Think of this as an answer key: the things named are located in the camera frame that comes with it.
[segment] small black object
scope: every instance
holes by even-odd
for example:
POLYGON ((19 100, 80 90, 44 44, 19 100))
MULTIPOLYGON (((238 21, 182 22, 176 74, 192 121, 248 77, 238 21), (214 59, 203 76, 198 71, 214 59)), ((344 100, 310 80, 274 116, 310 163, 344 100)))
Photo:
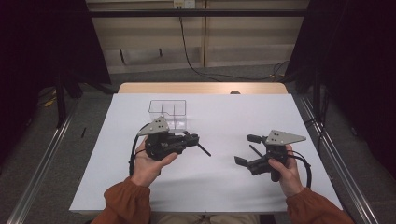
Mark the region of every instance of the small black object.
POLYGON ((288 151, 286 150, 286 144, 304 141, 305 139, 306 139, 305 137, 300 135, 284 133, 275 130, 272 130, 267 137, 249 134, 247 136, 247 140, 249 142, 258 143, 258 144, 263 143, 266 148, 266 154, 262 155, 259 152, 259 150, 257 150, 254 146, 249 145, 250 148, 253 149, 260 156, 260 158, 255 161, 247 161, 245 159, 235 156, 234 157, 235 163, 237 165, 247 167, 252 175, 271 173, 271 180, 277 182, 280 179, 280 173, 279 171, 272 168, 272 166, 268 163, 268 161, 270 159, 275 159, 285 165, 288 158, 291 157, 300 160, 304 163, 307 172, 306 186, 310 188, 311 180, 312 180, 310 165, 303 156, 297 157, 294 155, 289 155, 288 151))
POLYGON ((288 151, 286 150, 286 146, 273 146, 266 144, 265 139, 266 138, 263 136, 260 137, 257 135, 249 134, 247 136, 247 140, 254 143, 260 143, 262 141, 266 147, 267 153, 265 155, 261 155, 260 152, 257 151, 257 149, 255 150, 255 148, 250 145, 250 147, 256 153, 258 153, 259 156, 261 155, 261 157, 255 161, 246 161, 242 158, 235 157, 235 163, 238 165, 243 165, 241 161, 246 161, 246 165, 243 166, 246 166, 252 175, 271 173, 271 179, 274 182, 277 182, 280 178, 280 173, 271 167, 271 165, 268 163, 268 160, 275 159, 282 162, 283 164, 286 164, 286 161, 288 159, 288 151))
POLYGON ((146 152, 155 161, 161 161, 167 155, 176 152, 181 154, 186 147, 198 146, 199 136, 196 133, 175 135, 174 133, 149 134, 146 140, 146 152))
POLYGON ((181 154, 186 147, 198 146, 204 153, 209 157, 211 154, 206 151, 199 144, 199 136, 196 133, 183 132, 184 135, 176 135, 169 133, 169 127, 164 117, 159 117, 151 123, 143 126, 134 139, 134 145, 132 147, 131 159, 129 160, 129 175, 134 173, 134 159, 136 154, 134 149, 136 148, 137 139, 139 136, 146 135, 145 149, 148 156, 155 161, 161 161, 167 155, 176 152, 181 154))

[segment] power cord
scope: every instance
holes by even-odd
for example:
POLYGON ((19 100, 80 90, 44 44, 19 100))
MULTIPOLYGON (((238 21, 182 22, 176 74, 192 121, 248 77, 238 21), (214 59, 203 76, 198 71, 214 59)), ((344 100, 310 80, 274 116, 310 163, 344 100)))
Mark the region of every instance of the power cord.
POLYGON ((306 187, 307 188, 311 188, 311 184, 312 184, 312 172, 311 172, 311 165, 308 163, 308 161, 306 161, 305 157, 300 154, 299 152, 290 150, 293 153, 297 153, 298 155, 300 155, 300 157, 298 156, 294 156, 294 155, 288 155, 289 158, 294 158, 296 160, 302 161, 304 166, 305 166, 305 170, 306 170, 306 187))
POLYGON ((322 102, 323 102, 323 105, 320 110, 321 126, 319 126, 320 132, 319 132, 318 146, 317 146, 319 156, 320 156, 320 141, 323 137, 323 134, 324 134, 324 131, 326 128, 326 115, 327 115, 327 110, 329 108, 329 102, 330 102, 330 94, 329 94, 329 91, 327 90, 327 88, 325 89, 322 102))
POLYGON ((214 78, 214 77, 231 77, 231 78, 238 78, 238 79, 244 79, 244 80, 250 80, 250 81, 262 81, 265 79, 269 79, 271 77, 276 77, 276 72, 282 67, 283 64, 285 63, 289 63, 289 61, 285 61, 283 63, 278 63, 276 65, 274 65, 274 74, 268 77, 258 77, 258 78, 254 78, 254 77, 236 77, 236 76, 230 76, 230 75, 224 75, 224 74, 216 74, 216 73, 203 73, 203 72, 199 72, 196 69, 194 69, 190 63, 190 58, 189 55, 187 53, 187 47, 186 47, 186 40, 184 37, 184 26, 183 26, 183 19, 181 17, 179 17, 179 21, 180 21, 180 29, 181 29, 181 35, 183 38, 183 46, 184 46, 184 53, 186 55, 186 60, 187 60, 187 64, 189 65, 190 69, 197 75, 201 76, 201 77, 206 77, 212 80, 215 80, 217 82, 221 82, 221 80, 214 78))
MULTIPOLYGON (((147 123, 145 126, 143 126, 143 127, 140 129, 140 131, 141 131, 142 129, 144 129, 146 126, 148 126, 148 125, 149 125, 149 124, 147 123)), ((134 144, 133 144, 133 146, 132 146, 131 159, 129 159, 129 175, 133 175, 133 174, 134 174, 134 159, 136 159, 137 153, 142 152, 142 151, 145 150, 145 149, 143 149, 143 150, 140 150, 140 151, 134 153, 134 152, 135 152, 135 148, 136 148, 136 144, 137 144, 137 139, 139 139, 139 135, 136 135, 136 137, 134 138, 134 144)))

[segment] black curtain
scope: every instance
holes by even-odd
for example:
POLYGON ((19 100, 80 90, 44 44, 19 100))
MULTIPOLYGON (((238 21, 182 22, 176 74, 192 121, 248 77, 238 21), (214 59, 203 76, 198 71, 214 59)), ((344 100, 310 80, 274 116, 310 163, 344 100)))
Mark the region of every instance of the black curtain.
POLYGON ((33 116, 55 75, 110 83, 84 0, 0 0, 0 163, 33 116))
POLYGON ((297 90, 306 91, 318 72, 331 97, 394 177, 395 9, 389 0, 311 0, 311 17, 304 19, 286 74, 296 80, 297 90))

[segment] orange sleeve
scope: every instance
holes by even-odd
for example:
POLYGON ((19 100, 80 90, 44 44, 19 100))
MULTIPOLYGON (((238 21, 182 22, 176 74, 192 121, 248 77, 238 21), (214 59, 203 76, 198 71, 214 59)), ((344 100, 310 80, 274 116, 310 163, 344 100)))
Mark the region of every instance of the orange sleeve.
POLYGON ((327 198, 311 189, 304 189, 299 194, 289 197, 288 214, 292 223, 354 223, 352 219, 327 198))
POLYGON ((150 190, 137 186, 130 179, 128 177, 106 190, 106 208, 92 224, 149 223, 150 190))

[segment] wall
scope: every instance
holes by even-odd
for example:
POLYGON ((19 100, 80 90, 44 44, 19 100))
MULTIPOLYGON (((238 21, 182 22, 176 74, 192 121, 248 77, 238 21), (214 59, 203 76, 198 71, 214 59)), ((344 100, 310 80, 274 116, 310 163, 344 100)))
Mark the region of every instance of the wall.
MULTIPOLYGON (((196 8, 211 9, 305 9, 309 1, 258 0, 196 0, 196 8)), ((173 1, 87 0, 95 9, 164 9, 173 8, 173 1)), ((103 51, 118 49, 182 48, 178 18, 93 18, 103 51)), ((188 48, 198 48, 200 62, 210 66, 217 54, 227 54, 217 48, 264 48, 261 56, 250 60, 271 58, 268 48, 276 47, 287 60, 292 52, 303 18, 183 18, 188 48)))

